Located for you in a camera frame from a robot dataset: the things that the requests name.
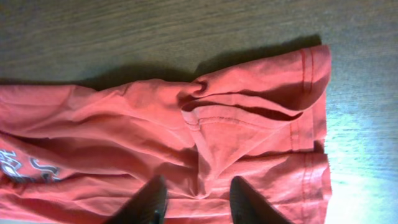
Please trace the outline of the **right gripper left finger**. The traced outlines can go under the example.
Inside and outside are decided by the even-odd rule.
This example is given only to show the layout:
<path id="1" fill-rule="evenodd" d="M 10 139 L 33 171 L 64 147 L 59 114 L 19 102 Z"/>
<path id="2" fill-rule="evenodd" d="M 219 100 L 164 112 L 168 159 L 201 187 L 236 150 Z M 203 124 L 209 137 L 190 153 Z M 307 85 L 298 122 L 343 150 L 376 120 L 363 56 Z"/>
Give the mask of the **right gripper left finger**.
<path id="1" fill-rule="evenodd" d="M 164 224 L 167 186 L 162 176 L 151 178 L 104 224 Z"/>

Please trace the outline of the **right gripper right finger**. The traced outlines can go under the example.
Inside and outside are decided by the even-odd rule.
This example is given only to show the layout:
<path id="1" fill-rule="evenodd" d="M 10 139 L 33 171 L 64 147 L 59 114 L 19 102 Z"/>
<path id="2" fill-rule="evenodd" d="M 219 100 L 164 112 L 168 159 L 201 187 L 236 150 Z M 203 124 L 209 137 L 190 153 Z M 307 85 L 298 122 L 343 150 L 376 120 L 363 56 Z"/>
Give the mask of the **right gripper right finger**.
<path id="1" fill-rule="evenodd" d="M 229 204 L 234 224 L 292 224 L 241 176 L 231 181 Z"/>

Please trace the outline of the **red soccer t-shirt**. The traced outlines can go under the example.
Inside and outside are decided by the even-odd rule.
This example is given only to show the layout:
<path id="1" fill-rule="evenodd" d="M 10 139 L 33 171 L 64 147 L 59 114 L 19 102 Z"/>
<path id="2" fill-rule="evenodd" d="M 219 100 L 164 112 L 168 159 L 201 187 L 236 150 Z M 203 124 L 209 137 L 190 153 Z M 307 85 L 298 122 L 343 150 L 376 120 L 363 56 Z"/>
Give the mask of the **red soccer t-shirt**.
<path id="1" fill-rule="evenodd" d="M 101 223 L 155 175 L 167 223 L 231 223 L 245 178 L 294 223 L 323 223 L 331 52 L 325 45 L 192 82 L 1 87 L 1 218 Z"/>

